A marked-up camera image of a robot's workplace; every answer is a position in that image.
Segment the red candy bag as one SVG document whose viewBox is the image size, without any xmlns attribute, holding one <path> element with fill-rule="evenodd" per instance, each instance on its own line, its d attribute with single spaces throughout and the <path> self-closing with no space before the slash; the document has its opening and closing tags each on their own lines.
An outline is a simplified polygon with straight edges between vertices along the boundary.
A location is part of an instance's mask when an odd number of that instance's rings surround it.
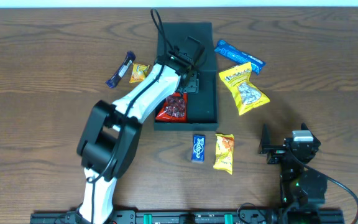
<svg viewBox="0 0 358 224">
<path fill-rule="evenodd" d="M 162 109 L 156 115 L 155 120 L 169 123 L 186 123 L 187 101 L 187 93 L 174 93 L 166 97 Z"/>
</svg>

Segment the large yellow snack bag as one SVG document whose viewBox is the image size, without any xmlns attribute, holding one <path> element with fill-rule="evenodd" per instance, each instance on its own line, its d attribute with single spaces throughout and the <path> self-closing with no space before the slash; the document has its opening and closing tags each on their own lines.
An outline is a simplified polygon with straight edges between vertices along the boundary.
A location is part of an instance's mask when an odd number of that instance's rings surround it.
<svg viewBox="0 0 358 224">
<path fill-rule="evenodd" d="M 234 98 L 240 116 L 270 102 L 267 95 L 250 82 L 251 73 L 250 62 L 219 72 L 220 79 Z"/>
</svg>

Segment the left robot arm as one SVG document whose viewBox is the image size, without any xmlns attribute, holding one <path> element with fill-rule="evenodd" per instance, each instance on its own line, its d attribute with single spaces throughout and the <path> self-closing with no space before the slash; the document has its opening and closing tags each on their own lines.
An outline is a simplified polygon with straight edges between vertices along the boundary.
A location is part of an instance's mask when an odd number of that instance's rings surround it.
<svg viewBox="0 0 358 224">
<path fill-rule="evenodd" d="M 134 159 L 143 122 L 162 100 L 187 85 L 199 60 L 187 54 L 161 55 L 147 78 L 126 96 L 94 105 L 77 147 L 86 177 L 78 210 L 81 223 L 109 218 L 116 182 Z"/>
</svg>

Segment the dark green box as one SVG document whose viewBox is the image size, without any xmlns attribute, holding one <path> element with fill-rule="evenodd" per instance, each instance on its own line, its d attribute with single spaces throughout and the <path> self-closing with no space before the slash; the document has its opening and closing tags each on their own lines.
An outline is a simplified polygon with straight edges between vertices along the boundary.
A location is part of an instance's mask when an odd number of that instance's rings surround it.
<svg viewBox="0 0 358 224">
<path fill-rule="evenodd" d="M 197 93 L 189 93 L 187 122 L 154 121 L 156 131 L 215 131 L 218 128 L 218 97 L 216 91 L 217 62 L 214 53 L 213 28 L 210 22 L 165 22 L 165 35 L 173 46 L 186 51 L 185 39 L 192 37 L 205 47 L 197 63 Z"/>
</svg>

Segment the blue snack bar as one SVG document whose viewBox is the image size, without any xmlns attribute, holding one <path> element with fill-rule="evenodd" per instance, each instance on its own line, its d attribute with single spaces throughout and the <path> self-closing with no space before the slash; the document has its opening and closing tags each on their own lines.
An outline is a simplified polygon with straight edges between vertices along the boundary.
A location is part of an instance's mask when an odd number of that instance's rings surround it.
<svg viewBox="0 0 358 224">
<path fill-rule="evenodd" d="M 237 64 L 250 63 L 252 71 L 257 75 L 262 71 L 265 66 L 265 62 L 257 57 L 242 52 L 236 49 L 233 45 L 227 43 L 225 40 L 218 40 L 214 51 L 223 57 L 232 60 Z"/>
</svg>

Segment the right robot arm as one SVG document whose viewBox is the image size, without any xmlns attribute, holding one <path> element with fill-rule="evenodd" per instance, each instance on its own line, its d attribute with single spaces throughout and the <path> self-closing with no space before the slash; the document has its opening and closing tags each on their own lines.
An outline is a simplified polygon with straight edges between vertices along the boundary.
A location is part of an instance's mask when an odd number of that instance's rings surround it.
<svg viewBox="0 0 358 224">
<path fill-rule="evenodd" d="M 263 125 L 259 153 L 267 164 L 280 166 L 280 200 L 282 205 L 317 209 L 325 203 L 327 178 L 306 167 L 319 150 L 321 142 L 306 124 L 292 132 L 283 144 L 273 145 L 267 125 Z"/>
</svg>

